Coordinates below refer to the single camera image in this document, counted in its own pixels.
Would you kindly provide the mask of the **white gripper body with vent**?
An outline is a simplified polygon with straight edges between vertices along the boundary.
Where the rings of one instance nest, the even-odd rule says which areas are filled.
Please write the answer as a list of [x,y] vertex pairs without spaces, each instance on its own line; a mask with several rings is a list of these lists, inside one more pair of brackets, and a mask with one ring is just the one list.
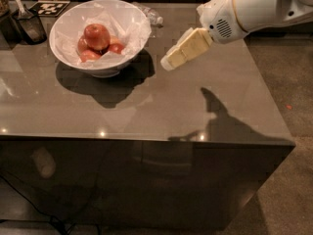
[[236,17],[234,0],[210,0],[199,5],[197,11],[214,42],[226,44],[247,36]]

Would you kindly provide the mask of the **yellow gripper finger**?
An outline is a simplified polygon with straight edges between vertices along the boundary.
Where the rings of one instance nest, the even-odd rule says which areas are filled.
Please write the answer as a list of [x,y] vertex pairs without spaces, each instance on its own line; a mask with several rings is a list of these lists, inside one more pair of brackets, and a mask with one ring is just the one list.
[[212,42],[209,32],[205,28],[197,27],[181,47],[169,55],[165,54],[160,63],[165,70],[173,71],[206,52]]
[[181,44],[192,35],[192,33],[195,31],[195,28],[190,27],[187,29],[182,36],[178,39],[178,41],[166,52],[166,55],[169,55],[170,53],[174,52],[175,49],[178,49],[181,47]]

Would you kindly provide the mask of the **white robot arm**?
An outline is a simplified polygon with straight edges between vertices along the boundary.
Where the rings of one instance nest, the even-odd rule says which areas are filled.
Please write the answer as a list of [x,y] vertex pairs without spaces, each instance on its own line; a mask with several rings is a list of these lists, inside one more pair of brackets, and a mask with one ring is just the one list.
[[313,0],[210,0],[197,7],[201,25],[189,28],[160,63],[173,71],[205,53],[268,27],[313,21]]

